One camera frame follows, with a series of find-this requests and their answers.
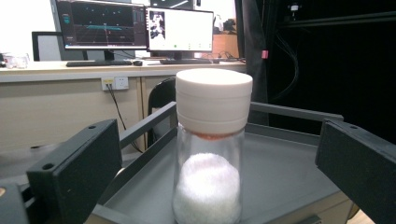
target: white lid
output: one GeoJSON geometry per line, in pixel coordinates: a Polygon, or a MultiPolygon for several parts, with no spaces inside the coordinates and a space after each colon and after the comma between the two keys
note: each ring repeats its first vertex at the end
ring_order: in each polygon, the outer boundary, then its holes
{"type": "Polygon", "coordinates": [[[252,77],[197,68],[177,73],[177,119],[196,133],[235,133],[248,121],[252,77]]]}

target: glass jar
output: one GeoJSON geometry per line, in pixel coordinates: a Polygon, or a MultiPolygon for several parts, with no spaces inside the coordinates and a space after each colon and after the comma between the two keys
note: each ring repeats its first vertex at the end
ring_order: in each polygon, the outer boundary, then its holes
{"type": "Polygon", "coordinates": [[[177,73],[177,162],[173,211],[179,224],[238,223],[241,153],[252,79],[223,69],[177,73]]]}

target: monitor screen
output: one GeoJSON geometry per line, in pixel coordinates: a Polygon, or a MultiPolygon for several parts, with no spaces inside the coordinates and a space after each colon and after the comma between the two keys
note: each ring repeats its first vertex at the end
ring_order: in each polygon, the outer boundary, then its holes
{"type": "Polygon", "coordinates": [[[149,51],[211,52],[213,12],[147,8],[149,51]]]}
{"type": "Polygon", "coordinates": [[[56,0],[66,49],[147,49],[143,5],[56,0]]]}

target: white granules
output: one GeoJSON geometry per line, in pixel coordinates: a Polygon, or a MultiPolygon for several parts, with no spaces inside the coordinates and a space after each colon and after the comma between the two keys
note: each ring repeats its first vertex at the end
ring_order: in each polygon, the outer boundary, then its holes
{"type": "Polygon", "coordinates": [[[212,153],[189,157],[183,164],[173,200],[179,224],[239,221],[240,178],[227,160],[212,153]]]}

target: image on screen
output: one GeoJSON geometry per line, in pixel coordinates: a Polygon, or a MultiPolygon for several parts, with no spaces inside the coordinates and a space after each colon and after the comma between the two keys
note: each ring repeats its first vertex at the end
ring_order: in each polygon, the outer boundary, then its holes
{"type": "Polygon", "coordinates": [[[57,0],[66,49],[146,49],[142,5],[57,0]]]}
{"type": "Polygon", "coordinates": [[[213,12],[149,7],[148,50],[212,51],[213,12]]]}

